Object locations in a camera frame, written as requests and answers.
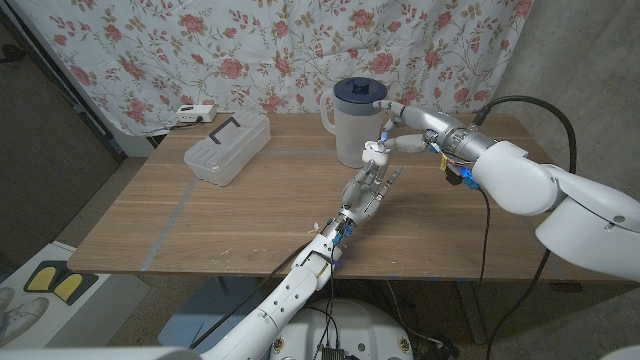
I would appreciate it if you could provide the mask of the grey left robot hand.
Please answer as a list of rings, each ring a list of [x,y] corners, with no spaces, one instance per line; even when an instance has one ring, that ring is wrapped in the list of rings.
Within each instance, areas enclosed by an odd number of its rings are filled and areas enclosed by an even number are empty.
[[[350,236],[357,225],[375,216],[403,170],[403,166],[398,165],[389,178],[384,179],[387,168],[387,165],[380,166],[369,160],[345,185],[338,216],[328,222],[323,230],[326,237]]]

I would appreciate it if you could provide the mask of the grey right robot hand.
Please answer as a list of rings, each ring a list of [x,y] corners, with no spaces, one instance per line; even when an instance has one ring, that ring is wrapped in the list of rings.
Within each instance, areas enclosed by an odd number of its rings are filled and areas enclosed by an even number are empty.
[[[472,130],[445,113],[390,100],[374,101],[372,106],[393,114],[384,125],[378,140],[385,149],[420,153],[430,145],[436,145],[444,155],[453,156],[462,162],[475,163],[497,143],[493,138]]]

